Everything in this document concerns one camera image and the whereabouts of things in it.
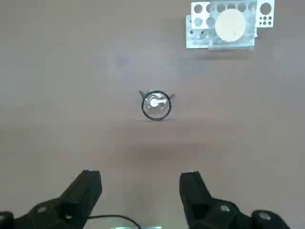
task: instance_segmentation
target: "brown table surface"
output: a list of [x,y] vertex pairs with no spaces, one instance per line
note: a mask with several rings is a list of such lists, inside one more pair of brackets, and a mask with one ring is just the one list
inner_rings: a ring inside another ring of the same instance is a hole
[[[181,172],[250,214],[305,225],[305,1],[277,0],[255,51],[185,48],[182,0],[0,1],[0,205],[17,216],[83,169],[94,214],[187,228]],[[150,122],[138,90],[175,93]],[[88,222],[86,229],[129,225]]]

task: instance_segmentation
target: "cable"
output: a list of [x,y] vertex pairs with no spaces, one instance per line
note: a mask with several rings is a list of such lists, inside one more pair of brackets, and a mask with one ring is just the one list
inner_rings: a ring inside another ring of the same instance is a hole
[[128,220],[132,223],[134,223],[134,225],[137,226],[138,229],[142,229],[142,227],[133,219],[127,217],[127,216],[122,216],[122,215],[98,215],[98,216],[89,216],[87,219],[101,219],[101,218],[122,218],[125,220]]

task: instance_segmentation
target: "black ring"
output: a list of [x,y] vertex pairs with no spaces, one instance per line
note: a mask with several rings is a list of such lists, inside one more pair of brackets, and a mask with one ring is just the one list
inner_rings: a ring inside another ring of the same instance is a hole
[[[169,102],[169,109],[168,109],[168,112],[167,112],[164,116],[162,116],[161,118],[152,118],[152,117],[150,117],[150,116],[144,111],[144,101],[145,101],[145,99],[146,99],[149,95],[154,94],[154,93],[163,94],[163,95],[166,97],[166,99],[168,100],[168,102]],[[167,95],[166,93],[162,92],[162,91],[151,91],[151,92],[148,92],[148,93],[144,96],[144,98],[142,99],[142,112],[143,112],[143,114],[144,114],[147,118],[149,118],[150,120],[153,120],[153,121],[161,121],[162,119],[165,119],[165,118],[170,114],[171,109],[172,109],[172,104],[171,104],[170,97],[168,97],[168,95]]]

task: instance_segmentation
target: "round white disc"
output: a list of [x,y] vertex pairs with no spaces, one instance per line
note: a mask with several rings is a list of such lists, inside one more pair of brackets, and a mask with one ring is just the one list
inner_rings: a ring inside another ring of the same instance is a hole
[[246,30],[246,20],[239,10],[228,9],[222,12],[216,21],[215,31],[221,40],[235,42]]

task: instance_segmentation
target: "screw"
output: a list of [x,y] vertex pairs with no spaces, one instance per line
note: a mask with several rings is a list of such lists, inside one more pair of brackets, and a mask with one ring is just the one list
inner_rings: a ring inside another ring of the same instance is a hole
[[42,213],[42,212],[45,212],[47,210],[46,207],[40,207],[38,210],[37,210],[37,213]]
[[262,219],[271,220],[271,217],[267,213],[265,213],[265,212],[260,212],[258,215]]
[[229,207],[226,206],[226,205],[221,205],[221,206],[220,206],[220,210],[221,210],[221,211],[227,211],[227,212],[230,211]]

